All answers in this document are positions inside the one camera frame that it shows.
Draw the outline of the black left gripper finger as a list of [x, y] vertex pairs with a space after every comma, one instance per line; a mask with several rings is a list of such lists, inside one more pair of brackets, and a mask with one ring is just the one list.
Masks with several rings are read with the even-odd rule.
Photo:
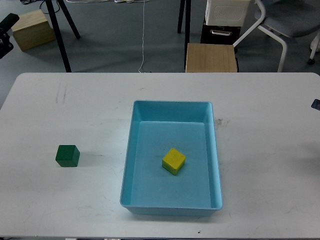
[[14, 46], [10, 42], [9, 31], [19, 21], [20, 17], [15, 13], [9, 13], [0, 22], [0, 58], [2, 59], [10, 51], [13, 50]]

